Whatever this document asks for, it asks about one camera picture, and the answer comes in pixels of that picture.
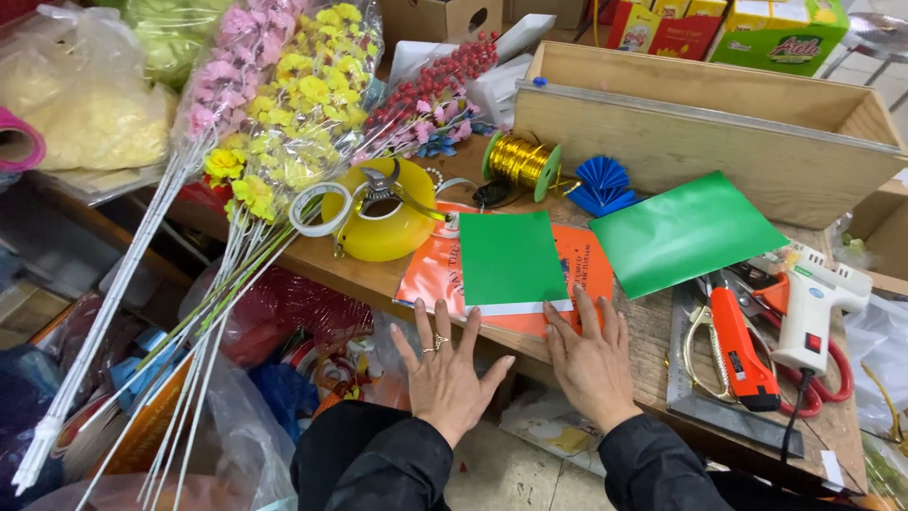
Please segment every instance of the pink ribbon roll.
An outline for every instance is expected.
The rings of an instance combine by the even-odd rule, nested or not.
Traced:
[[[41,134],[0,106],[0,172],[22,172],[35,168],[46,152],[47,146]]]

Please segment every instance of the red berry branch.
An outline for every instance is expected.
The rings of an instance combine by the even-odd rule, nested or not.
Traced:
[[[479,78],[498,61],[496,39],[495,32],[490,38],[479,32],[478,42],[463,43],[450,55],[426,63],[415,78],[399,84],[384,104],[372,111],[366,119],[367,138],[385,138],[405,126],[417,114],[419,100],[432,104],[441,99],[446,89],[456,91],[467,80]]]

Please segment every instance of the hot glue gun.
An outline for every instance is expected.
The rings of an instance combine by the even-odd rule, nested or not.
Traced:
[[[863,310],[871,300],[873,279],[841,263],[829,269],[823,254],[794,242],[747,263],[779,280],[754,291],[754,296],[785,315],[772,359],[816,376],[825,374],[832,308]]]

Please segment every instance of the gold ring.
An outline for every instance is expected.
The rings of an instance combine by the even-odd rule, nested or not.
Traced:
[[[448,339],[447,337],[442,337],[442,336],[436,334],[435,335],[435,351],[439,351],[441,349],[441,343],[447,343],[449,340],[450,339]]]

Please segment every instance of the white tape roll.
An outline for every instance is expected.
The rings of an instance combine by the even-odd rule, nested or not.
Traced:
[[[316,195],[321,194],[338,194],[343,196],[343,209],[341,209],[340,213],[335,215],[334,218],[326,221],[324,224],[304,225],[302,223],[303,207],[315,198]],[[353,197],[350,196],[350,192],[348,192],[347,188],[343,187],[343,185],[332,182],[318,183],[317,185],[310,186],[301,191],[300,194],[293,199],[293,202],[290,204],[290,222],[296,227],[296,230],[299,231],[301,235],[307,237],[326,236],[341,227],[344,219],[350,214],[350,208],[352,206]]]

